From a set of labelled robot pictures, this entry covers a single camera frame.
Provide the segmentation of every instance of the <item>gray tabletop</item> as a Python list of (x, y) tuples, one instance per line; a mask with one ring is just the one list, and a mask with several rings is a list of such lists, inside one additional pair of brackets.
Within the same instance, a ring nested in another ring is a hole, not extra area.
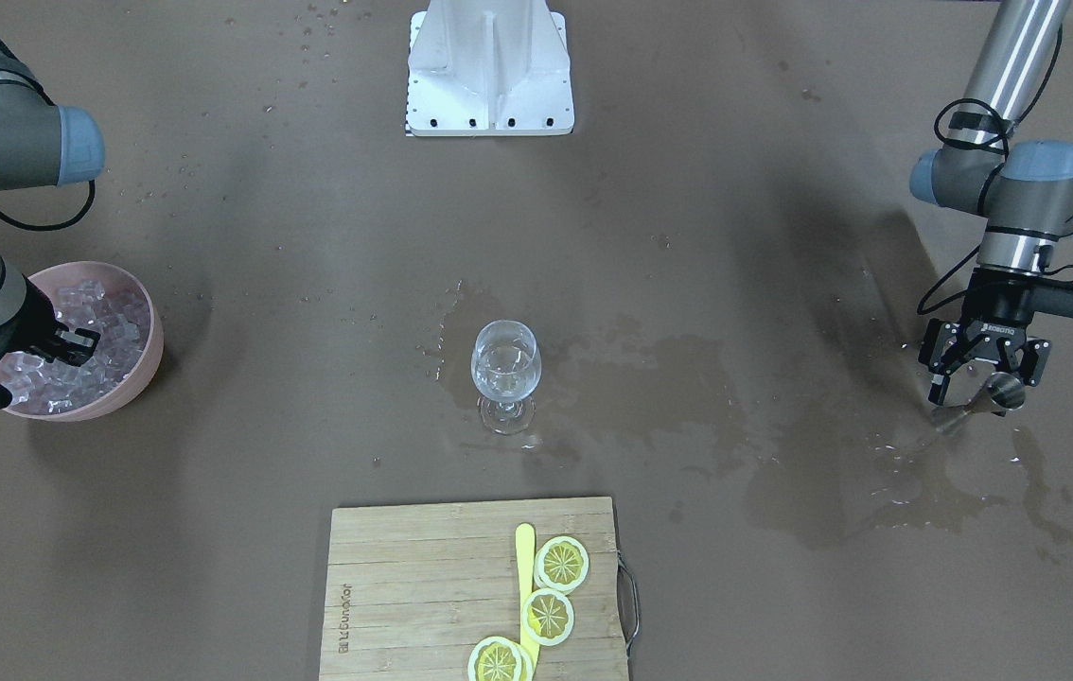
[[(574, 133), (437, 140), (402, 129), (421, 9), (0, 3), (108, 144), (84, 223), (0, 250), (128, 268), (167, 341), (108, 417), (0, 413), (0, 678), (312, 680), (330, 509), (579, 494), (615, 499), (636, 680), (1073, 678), (1073, 322), (951, 439), (914, 362), (983, 224), (906, 180), (996, 4), (554, 3)], [(1073, 140), (1073, 8), (1020, 137)], [(476, 423), (495, 317), (544, 356), (524, 435)]]

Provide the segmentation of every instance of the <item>wine glass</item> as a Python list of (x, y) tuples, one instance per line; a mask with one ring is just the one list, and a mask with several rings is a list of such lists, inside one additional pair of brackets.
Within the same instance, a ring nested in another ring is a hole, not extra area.
[(541, 351), (532, 329), (501, 319), (482, 328), (470, 361), (482, 424), (514, 435), (532, 423), (532, 391), (541, 383)]

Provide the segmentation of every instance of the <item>bamboo board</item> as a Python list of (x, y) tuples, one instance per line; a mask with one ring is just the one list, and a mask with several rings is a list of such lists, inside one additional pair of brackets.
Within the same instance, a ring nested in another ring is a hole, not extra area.
[(330, 517), (321, 681), (464, 681), (473, 645), (519, 638), (515, 530), (591, 557), (575, 623), (541, 648), (533, 681), (629, 681), (608, 497), (337, 508)]

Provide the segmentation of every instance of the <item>ice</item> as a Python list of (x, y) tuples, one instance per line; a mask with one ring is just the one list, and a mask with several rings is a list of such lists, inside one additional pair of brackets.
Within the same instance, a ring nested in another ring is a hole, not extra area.
[(150, 326), (148, 302), (134, 291), (108, 294), (94, 280), (57, 291), (58, 322), (74, 329), (100, 332), (94, 356), (82, 367), (46, 362), (25, 353), (12, 353), (0, 362), (0, 380), (21, 413), (68, 413), (106, 396), (142, 356)]

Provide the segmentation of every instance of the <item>metal jigger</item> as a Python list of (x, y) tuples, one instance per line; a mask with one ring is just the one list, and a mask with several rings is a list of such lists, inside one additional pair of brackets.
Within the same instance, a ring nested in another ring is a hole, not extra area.
[(938, 406), (932, 410), (931, 424), (942, 435), (957, 432), (965, 419), (976, 413), (1008, 415), (1025, 405), (1025, 383), (1017, 376), (996, 371), (974, 394), (968, 404)]

